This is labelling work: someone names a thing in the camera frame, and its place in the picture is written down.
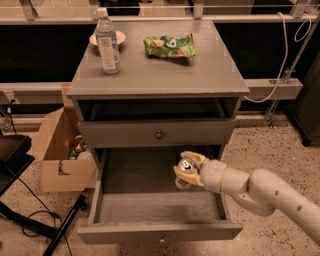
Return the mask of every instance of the cardboard box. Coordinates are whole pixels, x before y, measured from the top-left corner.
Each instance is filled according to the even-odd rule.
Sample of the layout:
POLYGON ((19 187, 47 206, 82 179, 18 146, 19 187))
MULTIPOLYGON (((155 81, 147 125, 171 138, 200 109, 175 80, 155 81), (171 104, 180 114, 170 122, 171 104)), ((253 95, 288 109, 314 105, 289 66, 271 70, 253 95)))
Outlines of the cardboard box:
POLYGON ((45 116, 31 149, 35 161, 42 161, 42 191, 83 191, 92 184, 94 160, 66 160, 76 135, 64 108, 45 116))
POLYGON ((79 135, 80 134, 80 131, 78 128, 79 119, 74 109, 72 100, 67 97, 67 92, 69 90, 70 85, 71 83, 61 84, 61 96, 62 96, 62 101, 64 106, 64 112, 66 112, 67 116, 69 117, 71 126, 73 127, 75 134, 79 135))

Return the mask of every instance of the open drawer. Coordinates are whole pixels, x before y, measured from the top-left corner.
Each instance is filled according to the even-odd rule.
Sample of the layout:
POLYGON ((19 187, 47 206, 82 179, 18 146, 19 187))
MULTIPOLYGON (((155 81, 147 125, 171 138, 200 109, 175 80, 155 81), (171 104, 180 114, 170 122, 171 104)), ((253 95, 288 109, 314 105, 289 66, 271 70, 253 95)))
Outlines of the open drawer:
MULTIPOLYGON (((200 153, 212 157, 212 148, 207 148, 200 153)), ((104 149, 88 225, 78 229, 83 241, 233 239, 242 225, 231 222, 224 195, 197 187, 181 191, 175 186, 177 151, 172 147, 104 149)))

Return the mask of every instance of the terrazzo floor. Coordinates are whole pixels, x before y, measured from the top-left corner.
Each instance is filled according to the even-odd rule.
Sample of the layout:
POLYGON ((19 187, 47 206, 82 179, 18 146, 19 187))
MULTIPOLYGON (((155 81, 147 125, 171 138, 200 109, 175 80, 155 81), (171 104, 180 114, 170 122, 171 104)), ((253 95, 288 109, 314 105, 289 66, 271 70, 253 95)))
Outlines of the terrazzo floor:
MULTIPOLYGON (((222 161, 229 166, 252 172, 256 168, 266 168, 278 174, 304 196, 320 205, 320 144, 309 147, 301 144, 301 135, 285 115, 274 117, 275 128, 269 128, 262 116, 237 117, 237 128, 226 146, 222 161)), ((37 132, 22 129, 34 140, 37 132)), ((39 168, 41 162, 33 163, 22 175, 34 193, 51 211, 65 216, 79 193, 44 193, 39 189, 39 168)), ((89 196, 91 190, 83 194, 89 196)), ((12 210, 23 215, 43 209, 32 194, 16 181, 1 200, 12 210)), ((242 223, 243 230, 231 241, 201 241, 168 244, 116 244, 87 245, 77 235, 80 225, 87 222, 89 209, 80 211, 72 222, 66 237, 74 256, 229 256, 229 255, 320 255, 320 247, 305 233, 276 210, 269 217, 256 216, 240 208, 227 196, 227 204, 233 222, 242 223)), ((37 217, 40 221, 51 223, 46 215, 37 217)), ((42 255, 47 246, 46 238, 30 238, 21 228, 0 218, 0 255, 24 256, 42 255)), ((63 240, 54 256, 71 255, 63 240)))

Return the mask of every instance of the black tripod leg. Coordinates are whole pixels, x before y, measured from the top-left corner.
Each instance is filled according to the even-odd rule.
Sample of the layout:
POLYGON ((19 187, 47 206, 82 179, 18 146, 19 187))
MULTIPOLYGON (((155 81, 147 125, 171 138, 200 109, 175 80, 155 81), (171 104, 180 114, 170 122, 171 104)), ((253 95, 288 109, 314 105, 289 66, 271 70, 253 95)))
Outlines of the black tripod leg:
POLYGON ((61 238, 64 236, 65 232, 67 231, 69 225, 71 224, 72 220, 74 219, 75 215, 85 205, 85 197, 80 195, 76 203, 73 205, 72 209, 68 213, 67 217, 61 223, 61 226, 57 230, 56 236, 52 239, 50 244, 48 245, 46 251, 44 252, 43 256, 50 256, 56 249, 57 245, 59 244, 61 238))

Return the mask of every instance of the bottle cap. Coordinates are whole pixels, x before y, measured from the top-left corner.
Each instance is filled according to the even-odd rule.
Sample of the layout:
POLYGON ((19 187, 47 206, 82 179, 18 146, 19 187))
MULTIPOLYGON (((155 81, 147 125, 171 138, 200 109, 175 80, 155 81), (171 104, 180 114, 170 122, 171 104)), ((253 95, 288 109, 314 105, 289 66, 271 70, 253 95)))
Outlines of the bottle cap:
POLYGON ((103 18, 103 17, 108 16, 107 8, 105 8, 105 7, 99 7, 99 8, 97 9, 97 15, 98 15, 99 18, 103 18))

